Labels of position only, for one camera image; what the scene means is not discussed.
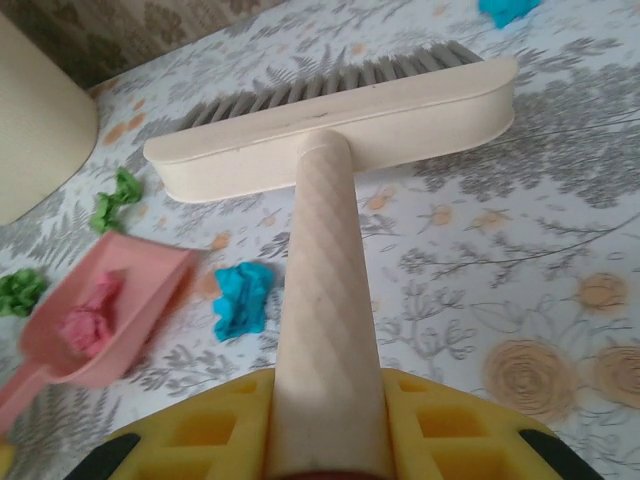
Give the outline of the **pink paper scrap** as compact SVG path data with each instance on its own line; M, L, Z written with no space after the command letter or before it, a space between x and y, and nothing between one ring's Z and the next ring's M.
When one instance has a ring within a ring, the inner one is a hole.
M88 299L59 321L58 336L74 354L94 358L113 338L114 304L123 284L121 271L104 272Z

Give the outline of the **floral patterned tablecloth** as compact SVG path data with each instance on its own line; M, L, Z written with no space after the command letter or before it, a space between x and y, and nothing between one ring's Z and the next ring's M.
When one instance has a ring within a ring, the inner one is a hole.
M284 266L292 191L174 202L147 139L227 93L451 40L516 58L515 121L483 147L359 178L381 363L537 416L604 480L640 480L640 0L542 0L502 29L476 2L289 0L93 88L96 148L0 227L0 275L61 280L95 243L95 196L119 166L145 184L125 230L205 256L127 376L34 400L6 480L63 480L112 431L274 362L281 289L262 333L222 343L213 272Z

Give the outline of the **blue paper scrap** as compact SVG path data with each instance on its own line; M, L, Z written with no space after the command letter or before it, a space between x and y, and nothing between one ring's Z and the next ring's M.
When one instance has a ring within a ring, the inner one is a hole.
M496 28L502 29L528 15L542 0L478 0L478 10L487 15Z
M245 334L262 333L266 323L265 305L275 274L259 263L243 262L214 273L220 297L212 302L218 320L213 333L219 342Z

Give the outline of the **green paper scrap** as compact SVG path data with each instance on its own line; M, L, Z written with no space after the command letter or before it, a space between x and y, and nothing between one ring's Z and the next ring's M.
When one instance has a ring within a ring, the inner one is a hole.
M46 277L31 268L0 277L0 317L28 317L47 287Z
M143 196L142 183L126 168L117 169L115 181L113 193L99 192L96 195L96 208L89 221L91 228L101 235L109 231L123 233L120 209L138 203Z

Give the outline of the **pink plastic dustpan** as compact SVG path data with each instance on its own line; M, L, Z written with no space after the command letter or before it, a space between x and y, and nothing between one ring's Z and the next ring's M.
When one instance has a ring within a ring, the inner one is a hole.
M106 387L134 363L197 253L109 232L56 286L26 323L19 340L24 362L0 388L0 436L48 384ZM101 274L123 285L107 311L112 338L92 358L76 354L57 333L59 321L90 298Z

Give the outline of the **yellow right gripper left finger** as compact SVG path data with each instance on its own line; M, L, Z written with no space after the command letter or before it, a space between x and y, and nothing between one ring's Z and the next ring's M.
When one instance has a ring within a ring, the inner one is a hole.
M273 380L253 372L113 432L74 480L264 480Z

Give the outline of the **beige plastic trash bin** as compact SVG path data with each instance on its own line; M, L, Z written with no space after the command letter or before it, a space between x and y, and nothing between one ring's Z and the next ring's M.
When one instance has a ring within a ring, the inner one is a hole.
M95 101L0 13L0 225L71 178L98 128Z

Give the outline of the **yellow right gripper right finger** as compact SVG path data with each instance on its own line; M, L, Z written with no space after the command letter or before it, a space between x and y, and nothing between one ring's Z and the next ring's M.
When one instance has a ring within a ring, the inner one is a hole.
M382 376L396 480L604 480L529 416L401 370Z

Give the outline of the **beige hand brush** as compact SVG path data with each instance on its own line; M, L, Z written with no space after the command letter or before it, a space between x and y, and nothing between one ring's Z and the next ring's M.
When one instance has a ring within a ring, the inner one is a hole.
M214 101L144 156L170 197L295 189L265 475L394 475L354 176L483 145L517 61L456 42Z

